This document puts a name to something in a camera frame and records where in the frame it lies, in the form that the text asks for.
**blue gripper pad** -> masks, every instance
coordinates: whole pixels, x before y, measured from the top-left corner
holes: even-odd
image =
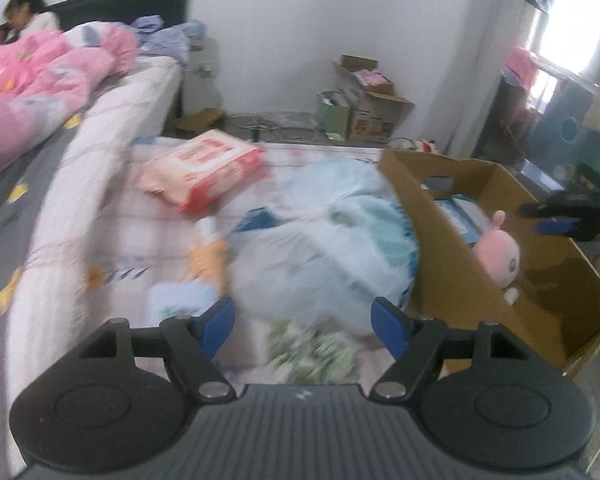
[[[375,298],[371,304],[371,327],[394,359],[409,346],[413,321],[385,298]]]
[[[198,344],[207,357],[212,359],[234,329],[234,302],[229,298],[218,301],[200,320],[196,320],[196,324]]]

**red and white package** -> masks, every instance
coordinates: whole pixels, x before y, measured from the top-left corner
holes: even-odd
[[[208,206],[262,162],[260,148],[209,130],[142,165],[138,187],[160,193],[179,211],[203,214]]]

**floor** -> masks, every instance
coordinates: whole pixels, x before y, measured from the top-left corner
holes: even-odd
[[[251,140],[254,129],[258,129],[260,142],[354,146],[358,148],[381,148],[385,146],[385,144],[374,142],[340,142],[332,140],[316,129],[312,115],[308,112],[236,114],[225,118],[218,127],[226,133],[244,140]],[[162,134],[167,137],[189,138],[187,133],[175,128],[174,120],[167,120]]]

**cardboard box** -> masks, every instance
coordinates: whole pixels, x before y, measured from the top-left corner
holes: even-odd
[[[534,220],[517,216],[518,206],[534,199],[503,167],[431,153],[386,151],[380,170],[394,184],[420,242],[412,296],[416,309],[455,328],[475,329],[480,321],[502,323],[561,369],[595,351],[593,343],[600,339],[600,278],[571,240],[537,235]],[[497,209],[508,213],[504,228],[522,254],[514,282],[520,298],[513,306],[504,301],[502,290],[435,205],[431,192],[421,189],[424,178],[439,174],[452,176],[453,192],[473,198],[487,215]]]
[[[374,59],[342,56],[333,63],[338,92],[345,95],[352,106],[348,140],[387,142],[397,126],[413,108],[413,103],[395,95],[394,83],[363,86],[353,75],[362,69],[378,66]]]
[[[332,140],[346,140],[349,133],[351,105],[339,92],[322,92],[318,96],[318,130]]]
[[[198,113],[185,115],[176,122],[177,136],[186,139],[222,127],[224,127],[224,112],[218,108],[205,108]]]

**black hair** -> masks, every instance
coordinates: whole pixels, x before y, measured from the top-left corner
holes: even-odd
[[[29,10],[33,14],[40,14],[46,11],[46,3],[44,0],[9,0],[9,3],[4,7],[4,13],[6,14],[14,7],[20,7],[24,4],[29,4]]]

